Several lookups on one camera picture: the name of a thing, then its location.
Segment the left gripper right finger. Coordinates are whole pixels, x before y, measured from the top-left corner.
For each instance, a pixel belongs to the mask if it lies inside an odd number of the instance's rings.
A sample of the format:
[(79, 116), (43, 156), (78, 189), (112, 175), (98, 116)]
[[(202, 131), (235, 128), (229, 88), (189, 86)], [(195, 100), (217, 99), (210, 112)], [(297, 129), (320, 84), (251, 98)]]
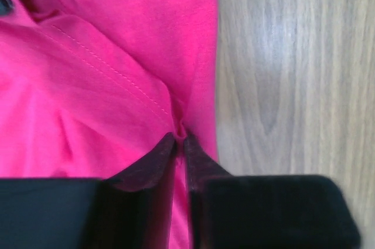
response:
[(183, 143), (193, 248), (360, 248), (341, 189), (321, 175), (235, 176)]

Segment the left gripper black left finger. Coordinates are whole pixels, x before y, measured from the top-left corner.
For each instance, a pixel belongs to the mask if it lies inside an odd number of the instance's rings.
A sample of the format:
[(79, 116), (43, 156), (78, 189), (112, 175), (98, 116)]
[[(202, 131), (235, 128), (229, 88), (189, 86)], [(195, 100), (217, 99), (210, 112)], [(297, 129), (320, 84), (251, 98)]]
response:
[(166, 248), (175, 148), (168, 133), (108, 179), (2, 179), (1, 247)]

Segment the pink t shirt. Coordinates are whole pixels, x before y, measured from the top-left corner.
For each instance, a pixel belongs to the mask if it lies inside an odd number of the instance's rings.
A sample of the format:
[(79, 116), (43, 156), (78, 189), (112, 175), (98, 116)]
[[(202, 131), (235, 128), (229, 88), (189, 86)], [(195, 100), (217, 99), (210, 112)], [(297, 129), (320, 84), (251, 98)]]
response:
[(1, 180), (108, 179), (175, 142), (169, 243), (193, 248), (183, 143), (217, 158), (217, 0), (1, 0)]

